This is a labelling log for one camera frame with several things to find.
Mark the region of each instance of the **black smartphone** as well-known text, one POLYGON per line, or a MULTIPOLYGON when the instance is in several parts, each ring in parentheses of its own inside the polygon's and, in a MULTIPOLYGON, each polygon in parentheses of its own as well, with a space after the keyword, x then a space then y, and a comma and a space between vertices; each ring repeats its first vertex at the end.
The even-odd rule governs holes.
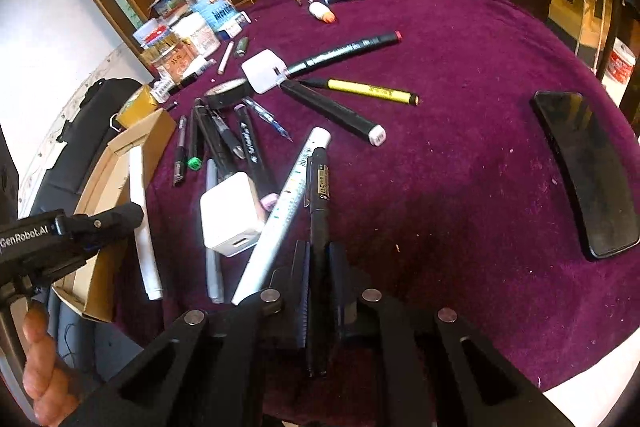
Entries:
POLYGON ((532 100, 564 178, 587 259, 640 242, 626 172, 586 100, 576 92, 539 91, 532 100))

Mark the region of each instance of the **yellow marker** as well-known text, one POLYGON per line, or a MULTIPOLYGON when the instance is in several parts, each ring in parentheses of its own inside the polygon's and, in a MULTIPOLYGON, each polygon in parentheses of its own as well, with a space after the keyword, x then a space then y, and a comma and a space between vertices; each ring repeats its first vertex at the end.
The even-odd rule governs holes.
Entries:
POLYGON ((348 82, 335 78, 306 78, 305 80, 300 80, 300 84, 307 87, 319 87, 320 89, 333 89, 336 91, 363 94, 364 96, 373 96, 375 98, 382 98, 383 100, 407 103, 408 105, 418 105, 420 102, 418 95, 414 92, 400 91, 390 89, 389 87, 369 86, 369 84, 348 82))

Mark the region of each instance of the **silver bolt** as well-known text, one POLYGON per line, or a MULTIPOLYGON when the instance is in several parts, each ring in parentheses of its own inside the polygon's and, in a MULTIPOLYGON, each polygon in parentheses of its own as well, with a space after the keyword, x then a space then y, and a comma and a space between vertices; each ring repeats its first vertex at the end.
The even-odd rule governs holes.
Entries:
POLYGON ((382 293, 380 293, 380 290, 376 290, 375 288, 368 288, 362 292, 362 298, 367 302, 378 302, 382 299, 382 293))
POLYGON ((452 323, 458 318, 458 314, 451 308, 443 308, 438 311, 438 318, 443 322, 452 323))
POLYGON ((184 321, 190 326, 200 324, 203 320, 204 313, 202 313, 200 310, 191 310, 184 316, 184 321))
POLYGON ((267 288, 266 290, 262 290, 260 292, 260 299, 264 302, 275 302, 280 298, 280 292, 278 290, 274 290, 273 288, 267 288))

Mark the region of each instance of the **white bottle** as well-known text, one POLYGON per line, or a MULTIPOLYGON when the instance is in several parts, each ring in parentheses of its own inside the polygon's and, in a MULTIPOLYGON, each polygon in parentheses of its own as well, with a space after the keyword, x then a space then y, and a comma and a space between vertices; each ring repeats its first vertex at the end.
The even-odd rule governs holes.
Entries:
POLYGON ((319 21, 326 22, 328 24, 335 22, 334 13, 329 10, 327 6, 317 1, 314 2, 309 0, 309 13, 319 21))

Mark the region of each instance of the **human hand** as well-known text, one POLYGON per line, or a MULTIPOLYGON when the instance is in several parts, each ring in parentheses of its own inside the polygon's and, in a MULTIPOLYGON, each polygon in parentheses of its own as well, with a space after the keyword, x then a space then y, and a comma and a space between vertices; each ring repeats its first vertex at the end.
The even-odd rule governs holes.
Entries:
POLYGON ((69 393, 69 377, 57 367, 56 342, 47 334, 48 321, 40 306, 31 307, 24 318, 22 331, 31 347, 22 384, 33 398, 33 412, 40 425, 58 427, 76 409, 78 400, 69 393))

